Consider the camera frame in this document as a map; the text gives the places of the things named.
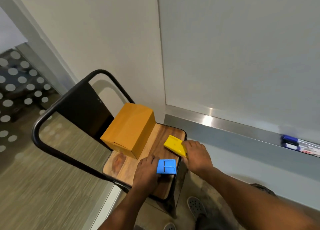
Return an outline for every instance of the person's left hand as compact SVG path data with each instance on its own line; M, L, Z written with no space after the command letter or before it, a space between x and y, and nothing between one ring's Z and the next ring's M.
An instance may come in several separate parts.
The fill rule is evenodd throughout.
M159 157L154 155L149 155L140 160L134 174L132 189L138 190L138 192L146 197L154 192L158 185L158 178L160 177L157 174L158 162Z

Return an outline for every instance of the hand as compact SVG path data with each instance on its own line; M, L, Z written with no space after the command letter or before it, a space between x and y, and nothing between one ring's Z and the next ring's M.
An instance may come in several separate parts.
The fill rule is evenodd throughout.
M149 155L140 160L134 174L132 189L137 190L145 197L154 192L158 185L158 178L160 177L157 174L158 162L159 157L154 155Z
M188 158L182 157L183 162L191 172L204 179L214 169L205 146L194 140L186 140L181 144L186 148L188 156Z

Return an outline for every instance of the gray shoe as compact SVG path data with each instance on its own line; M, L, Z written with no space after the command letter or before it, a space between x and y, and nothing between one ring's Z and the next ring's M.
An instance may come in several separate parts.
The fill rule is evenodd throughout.
M172 222L170 222L164 227L163 230L176 230L176 226Z
M188 204L188 207L195 220L200 214L207 216L207 212L205 211L206 209L198 198L190 196L186 203Z

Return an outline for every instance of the chair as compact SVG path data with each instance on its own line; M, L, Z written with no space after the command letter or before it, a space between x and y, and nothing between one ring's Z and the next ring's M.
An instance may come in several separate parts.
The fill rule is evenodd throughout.
M102 180L113 182L124 192L128 192L132 186L132 180L138 160L127 157L116 151L112 151L100 137L106 131L114 117L100 100L98 94L89 84L89 81L98 74L107 75L111 81L117 86L120 92L126 97L130 103L134 101L127 92L122 88L118 81L106 70L95 70L71 88L65 95L56 101L43 115L35 122L32 128L32 140L34 144L42 151L73 165L93 176ZM91 136L104 147L112 151L103 167L103 172L99 172L86 164L50 147L45 144L39 136L41 125L54 113L58 112L79 129ZM164 141L169 135L176 136L181 140L186 140L186 132L157 123L152 131L146 146L144 147L141 157L148 154L155 154L160 159L176 159L177 175L165 175L160 177L158 188L149 198L156 201L156 204L172 217L176 217L175 207L178 200L185 173L187 171L185 165L181 162L181 157L173 154L163 147Z

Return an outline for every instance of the chair seat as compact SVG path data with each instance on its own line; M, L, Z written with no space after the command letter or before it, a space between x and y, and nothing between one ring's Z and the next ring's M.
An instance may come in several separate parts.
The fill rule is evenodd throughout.
M160 159L175 159L178 166L179 157L163 146L169 135L184 140L186 133L181 129L156 123L138 160L113 151L103 167L103 173L132 186L139 161L150 154ZM153 195L166 199L173 178L173 175L162 175Z

